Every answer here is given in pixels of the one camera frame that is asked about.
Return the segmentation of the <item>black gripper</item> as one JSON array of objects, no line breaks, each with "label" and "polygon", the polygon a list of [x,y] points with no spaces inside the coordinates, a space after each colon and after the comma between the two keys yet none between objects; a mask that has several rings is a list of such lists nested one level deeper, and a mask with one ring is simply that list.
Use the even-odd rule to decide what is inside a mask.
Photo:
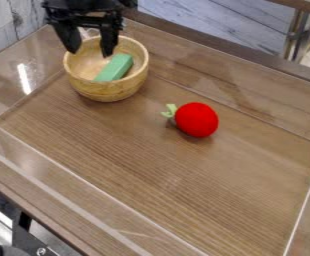
[{"label": "black gripper", "polygon": [[82,45],[78,27],[90,27],[101,28],[103,56],[114,54],[123,23],[119,0],[43,0],[42,7],[69,52],[75,54]]}]

